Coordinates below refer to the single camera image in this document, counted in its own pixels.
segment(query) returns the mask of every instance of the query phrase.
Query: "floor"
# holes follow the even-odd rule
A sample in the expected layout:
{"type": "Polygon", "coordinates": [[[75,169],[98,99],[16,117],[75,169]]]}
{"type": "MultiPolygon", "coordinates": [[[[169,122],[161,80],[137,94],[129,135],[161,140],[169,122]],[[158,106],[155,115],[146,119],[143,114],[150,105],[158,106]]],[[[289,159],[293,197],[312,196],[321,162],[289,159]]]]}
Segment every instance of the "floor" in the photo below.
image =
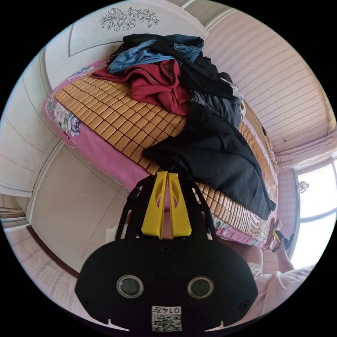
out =
{"type": "Polygon", "coordinates": [[[80,271],[118,225],[128,191],[64,146],[39,189],[32,227],[66,264],[80,271]]]}

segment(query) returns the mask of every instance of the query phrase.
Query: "bamboo sleeping mat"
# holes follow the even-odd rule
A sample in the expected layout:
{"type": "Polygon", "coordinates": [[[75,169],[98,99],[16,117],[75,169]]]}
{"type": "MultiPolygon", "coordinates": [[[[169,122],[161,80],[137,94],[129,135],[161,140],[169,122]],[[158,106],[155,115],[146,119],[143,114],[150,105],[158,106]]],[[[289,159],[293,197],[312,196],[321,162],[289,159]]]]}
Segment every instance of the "bamboo sleeping mat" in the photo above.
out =
{"type": "MultiPolygon", "coordinates": [[[[186,119],[159,106],[137,102],[129,94],[127,82],[118,84],[84,75],[60,89],[55,98],[114,148],[148,173],[155,174],[159,166],[142,157],[143,149],[177,135],[183,130],[186,119]]],[[[262,168],[269,197],[276,201],[277,184],[260,146],[244,122],[238,129],[262,168]]],[[[275,212],[265,221],[223,193],[203,184],[199,187],[215,216],[253,239],[267,243],[275,212]]]]}

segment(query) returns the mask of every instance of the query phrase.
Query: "sticker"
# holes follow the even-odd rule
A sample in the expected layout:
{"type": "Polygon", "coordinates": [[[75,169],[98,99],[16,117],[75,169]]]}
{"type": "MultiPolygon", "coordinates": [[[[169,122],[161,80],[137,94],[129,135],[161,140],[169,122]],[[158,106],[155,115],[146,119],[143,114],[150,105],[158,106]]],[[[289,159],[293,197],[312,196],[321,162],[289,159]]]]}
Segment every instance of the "sticker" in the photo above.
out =
{"type": "Polygon", "coordinates": [[[152,306],[152,331],[182,331],[180,306],[152,306]]]}

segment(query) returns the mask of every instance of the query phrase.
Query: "camera lens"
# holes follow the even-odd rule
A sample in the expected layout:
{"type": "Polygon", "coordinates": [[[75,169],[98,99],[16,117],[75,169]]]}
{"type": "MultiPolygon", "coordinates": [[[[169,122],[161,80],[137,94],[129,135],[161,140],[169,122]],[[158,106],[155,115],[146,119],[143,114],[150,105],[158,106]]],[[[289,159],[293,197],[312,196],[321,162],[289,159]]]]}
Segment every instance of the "camera lens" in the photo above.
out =
{"type": "Polygon", "coordinates": [[[117,290],[126,298],[136,298],[142,294],[144,286],[138,277],[125,275],[119,278],[117,282],[117,290]]]}
{"type": "Polygon", "coordinates": [[[205,276],[197,276],[192,279],[188,286],[188,294],[195,299],[207,298],[213,292],[214,285],[211,279],[205,276]]]}

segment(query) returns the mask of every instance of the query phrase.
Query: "hand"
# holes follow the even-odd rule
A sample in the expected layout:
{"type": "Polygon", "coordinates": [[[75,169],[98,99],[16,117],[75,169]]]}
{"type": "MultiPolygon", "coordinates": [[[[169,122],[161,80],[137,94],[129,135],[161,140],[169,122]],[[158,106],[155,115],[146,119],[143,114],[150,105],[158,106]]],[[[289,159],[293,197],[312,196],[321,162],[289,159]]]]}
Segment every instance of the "hand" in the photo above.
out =
{"type": "Polygon", "coordinates": [[[275,254],[280,254],[285,252],[285,245],[284,245],[284,239],[282,238],[280,242],[277,242],[274,249],[277,249],[275,251],[275,254]]]}

